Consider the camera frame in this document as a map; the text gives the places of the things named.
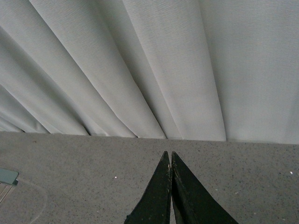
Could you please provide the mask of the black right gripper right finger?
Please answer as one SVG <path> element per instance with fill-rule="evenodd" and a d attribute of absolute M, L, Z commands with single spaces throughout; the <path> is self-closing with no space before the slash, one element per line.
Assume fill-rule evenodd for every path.
<path fill-rule="evenodd" d="M 236 224 L 176 152 L 171 155 L 172 202 L 177 224 Z"/>

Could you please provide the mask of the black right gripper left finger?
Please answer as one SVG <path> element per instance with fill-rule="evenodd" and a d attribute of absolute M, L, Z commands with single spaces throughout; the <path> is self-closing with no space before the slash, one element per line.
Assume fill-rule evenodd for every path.
<path fill-rule="evenodd" d="M 140 201 L 127 215 L 126 224 L 168 224 L 171 212 L 172 171 L 164 151 Z"/>

